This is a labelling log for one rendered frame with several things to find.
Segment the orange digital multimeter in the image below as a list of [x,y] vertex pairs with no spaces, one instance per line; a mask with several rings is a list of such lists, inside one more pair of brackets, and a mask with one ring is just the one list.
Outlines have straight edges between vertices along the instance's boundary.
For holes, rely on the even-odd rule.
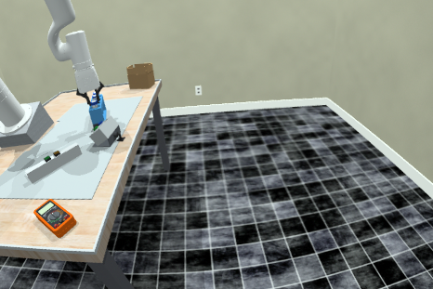
[[58,238],[76,225],[73,215],[52,199],[35,209],[34,214]]

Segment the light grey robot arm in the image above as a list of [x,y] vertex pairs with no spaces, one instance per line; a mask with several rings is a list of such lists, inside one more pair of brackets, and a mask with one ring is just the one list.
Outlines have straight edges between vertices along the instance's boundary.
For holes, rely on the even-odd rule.
[[[90,66],[90,57],[84,31],[65,35],[66,43],[61,43],[59,31],[75,20],[71,0],[45,0],[53,22],[48,31],[48,45],[58,61],[72,60],[72,68],[80,71]],[[19,104],[0,78],[0,132],[11,134],[23,128],[31,119],[33,109],[28,104]]]

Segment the small open brown cardboard box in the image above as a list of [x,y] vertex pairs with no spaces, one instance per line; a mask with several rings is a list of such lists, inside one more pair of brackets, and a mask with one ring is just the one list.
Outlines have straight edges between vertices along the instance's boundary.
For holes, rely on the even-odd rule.
[[147,89],[155,85],[152,63],[134,65],[135,68],[133,68],[133,65],[126,68],[130,89]]

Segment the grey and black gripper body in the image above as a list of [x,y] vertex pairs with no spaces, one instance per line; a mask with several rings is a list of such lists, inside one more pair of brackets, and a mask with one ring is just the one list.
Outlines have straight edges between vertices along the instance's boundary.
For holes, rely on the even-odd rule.
[[79,93],[81,94],[98,89],[100,87],[98,75],[94,66],[90,66],[89,68],[80,71],[76,70],[74,75]]

